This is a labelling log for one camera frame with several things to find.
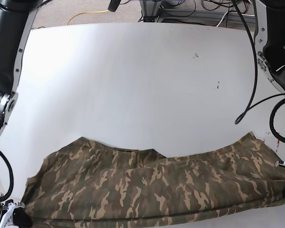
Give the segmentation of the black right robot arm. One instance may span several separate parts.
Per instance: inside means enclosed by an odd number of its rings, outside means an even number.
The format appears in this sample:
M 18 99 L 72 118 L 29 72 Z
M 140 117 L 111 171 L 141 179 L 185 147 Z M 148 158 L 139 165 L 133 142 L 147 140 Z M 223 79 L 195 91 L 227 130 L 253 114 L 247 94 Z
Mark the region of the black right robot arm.
M 18 99 L 24 49 L 41 4 L 40 0 L 0 0 L 0 136 Z M 1 151 L 0 157 L 8 167 L 10 181 L 7 193 L 0 196 L 0 228 L 30 228 L 32 220 L 24 211 L 24 203 L 10 199 L 13 171 Z

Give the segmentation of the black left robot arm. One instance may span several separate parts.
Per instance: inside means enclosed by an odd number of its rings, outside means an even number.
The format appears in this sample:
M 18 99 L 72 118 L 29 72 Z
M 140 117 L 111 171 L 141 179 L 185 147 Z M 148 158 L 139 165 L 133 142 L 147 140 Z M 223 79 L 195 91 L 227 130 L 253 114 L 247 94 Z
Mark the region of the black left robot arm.
M 285 0 L 255 0 L 254 33 L 257 63 L 269 82 L 285 96 Z M 274 128 L 277 110 L 285 104 L 285 98 L 276 104 L 269 118 L 269 127 L 277 140 L 285 143 Z

